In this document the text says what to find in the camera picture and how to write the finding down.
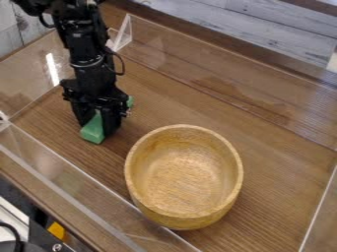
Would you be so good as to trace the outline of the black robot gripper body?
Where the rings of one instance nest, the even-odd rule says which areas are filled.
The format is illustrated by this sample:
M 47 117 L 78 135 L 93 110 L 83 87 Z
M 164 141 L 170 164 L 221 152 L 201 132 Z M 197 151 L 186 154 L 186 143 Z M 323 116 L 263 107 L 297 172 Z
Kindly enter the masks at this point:
M 118 72 L 114 62 L 71 64 L 74 78 L 63 79 L 63 99 L 71 104 L 75 113 L 94 113 L 97 110 L 113 110 L 126 113 L 129 95 L 118 87 Z

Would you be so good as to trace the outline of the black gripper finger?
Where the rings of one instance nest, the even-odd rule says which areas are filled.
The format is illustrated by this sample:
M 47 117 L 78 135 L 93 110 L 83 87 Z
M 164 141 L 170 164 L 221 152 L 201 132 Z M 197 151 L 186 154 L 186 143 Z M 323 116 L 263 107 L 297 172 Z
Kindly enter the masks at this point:
M 121 110 L 117 106 L 103 108 L 101 110 L 103 119 L 105 136 L 111 136 L 122 126 L 124 118 L 128 116 L 128 112 Z
M 95 115 L 95 107 L 87 99 L 74 99 L 71 108 L 81 126 L 85 126 Z

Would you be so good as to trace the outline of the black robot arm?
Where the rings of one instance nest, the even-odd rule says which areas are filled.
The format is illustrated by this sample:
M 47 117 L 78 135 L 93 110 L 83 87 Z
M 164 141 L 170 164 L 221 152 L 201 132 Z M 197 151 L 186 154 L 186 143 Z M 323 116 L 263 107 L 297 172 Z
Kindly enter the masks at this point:
M 128 116 L 129 95 L 117 81 L 126 71 L 117 71 L 109 47 L 109 28 L 99 9 L 101 0 L 13 0 L 22 10 L 38 17 L 42 24 L 57 29 L 70 53 L 74 79 L 63 79 L 63 99 L 71 103 L 78 123 L 85 126 L 102 116 L 105 136 L 113 135 Z

